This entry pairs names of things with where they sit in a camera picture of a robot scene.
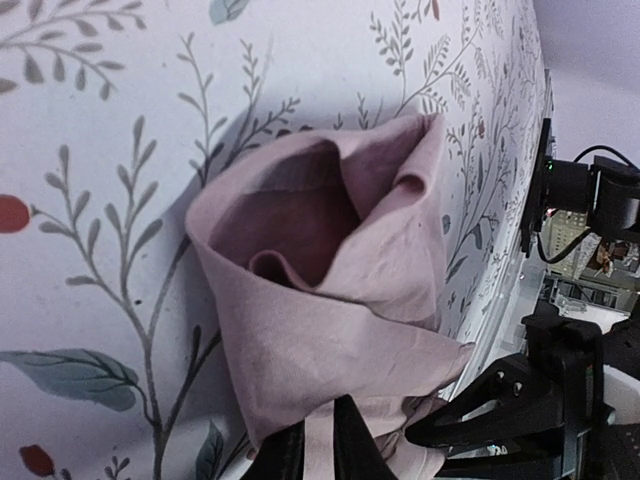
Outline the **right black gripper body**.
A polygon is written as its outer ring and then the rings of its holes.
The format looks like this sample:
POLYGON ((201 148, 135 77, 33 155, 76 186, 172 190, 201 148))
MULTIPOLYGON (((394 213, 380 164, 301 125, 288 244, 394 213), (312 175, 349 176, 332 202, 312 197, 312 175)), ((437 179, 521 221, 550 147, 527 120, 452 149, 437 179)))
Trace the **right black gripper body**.
POLYGON ((553 479, 639 476, 639 318, 601 327, 539 304, 523 319, 527 356, 562 352, 564 446, 553 479))

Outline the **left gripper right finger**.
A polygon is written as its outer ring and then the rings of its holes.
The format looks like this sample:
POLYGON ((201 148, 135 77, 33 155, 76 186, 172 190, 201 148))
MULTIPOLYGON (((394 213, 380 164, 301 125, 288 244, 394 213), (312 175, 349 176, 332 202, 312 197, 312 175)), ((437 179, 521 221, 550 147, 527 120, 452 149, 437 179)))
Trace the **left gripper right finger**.
POLYGON ((333 458, 336 479, 388 478, 388 467, 350 395, 334 401, 333 458))

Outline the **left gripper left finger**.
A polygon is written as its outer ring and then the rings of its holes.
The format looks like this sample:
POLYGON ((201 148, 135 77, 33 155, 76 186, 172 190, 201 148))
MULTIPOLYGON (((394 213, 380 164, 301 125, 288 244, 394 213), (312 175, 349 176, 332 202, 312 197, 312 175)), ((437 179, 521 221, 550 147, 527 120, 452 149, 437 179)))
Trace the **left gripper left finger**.
POLYGON ((305 421, 266 438, 254 461, 255 479, 299 480, 304 473, 305 421))

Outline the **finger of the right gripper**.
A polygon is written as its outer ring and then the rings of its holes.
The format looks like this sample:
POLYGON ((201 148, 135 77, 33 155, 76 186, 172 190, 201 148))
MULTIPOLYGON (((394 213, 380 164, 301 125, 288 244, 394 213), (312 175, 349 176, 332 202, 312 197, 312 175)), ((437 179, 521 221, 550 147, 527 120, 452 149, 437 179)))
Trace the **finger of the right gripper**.
POLYGON ((425 447, 471 447, 531 438, 544 449, 564 446, 562 352, 512 354, 492 362, 452 402, 406 430, 425 447))

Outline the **pink and white underwear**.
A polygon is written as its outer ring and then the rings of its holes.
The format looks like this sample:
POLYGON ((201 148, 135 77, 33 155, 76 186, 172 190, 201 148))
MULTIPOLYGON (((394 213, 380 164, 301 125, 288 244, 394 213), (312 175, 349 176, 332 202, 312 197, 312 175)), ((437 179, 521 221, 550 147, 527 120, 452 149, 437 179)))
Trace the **pink and white underwear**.
POLYGON ((433 114, 289 134, 187 211, 250 442, 264 453, 303 423, 308 479, 335 473, 333 402, 346 394, 396 476, 431 479, 444 464, 406 431, 473 351, 439 331, 445 130, 433 114))

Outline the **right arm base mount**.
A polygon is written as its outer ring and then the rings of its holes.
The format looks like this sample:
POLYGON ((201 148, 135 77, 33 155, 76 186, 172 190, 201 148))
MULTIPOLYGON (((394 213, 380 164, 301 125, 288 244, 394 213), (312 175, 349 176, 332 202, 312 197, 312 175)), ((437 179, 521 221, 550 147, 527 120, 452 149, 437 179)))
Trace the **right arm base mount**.
POLYGON ((606 241, 639 242, 639 168, 616 149, 594 145, 572 161, 552 157, 551 120, 542 122, 524 211, 520 250, 538 249, 545 263, 566 258, 591 233, 606 241), (539 234, 548 211, 586 216, 586 230, 560 253, 547 257, 539 234))

